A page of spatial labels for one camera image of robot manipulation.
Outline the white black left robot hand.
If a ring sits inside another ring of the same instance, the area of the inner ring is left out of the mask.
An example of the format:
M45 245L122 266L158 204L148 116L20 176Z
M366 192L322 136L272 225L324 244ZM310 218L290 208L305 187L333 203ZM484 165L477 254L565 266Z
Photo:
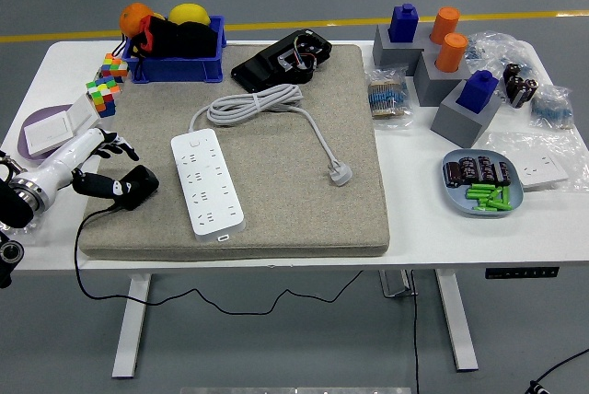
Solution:
M86 196L122 196L131 190L130 185L79 169L93 155L108 158L109 152L126 153L131 160L139 160L134 148L116 132L92 128L62 145L41 163L34 180L36 188L48 201L53 201L56 192L68 185Z

